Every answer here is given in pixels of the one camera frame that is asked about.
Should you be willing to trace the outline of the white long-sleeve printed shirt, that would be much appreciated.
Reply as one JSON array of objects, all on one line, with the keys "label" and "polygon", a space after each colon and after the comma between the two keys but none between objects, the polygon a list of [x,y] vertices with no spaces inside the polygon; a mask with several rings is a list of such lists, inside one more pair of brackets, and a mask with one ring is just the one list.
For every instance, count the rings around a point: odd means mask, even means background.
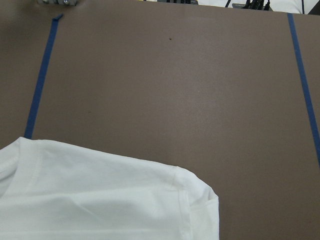
[{"label": "white long-sleeve printed shirt", "polygon": [[52,140],[0,151],[3,240],[217,240],[219,198],[187,169]]}]

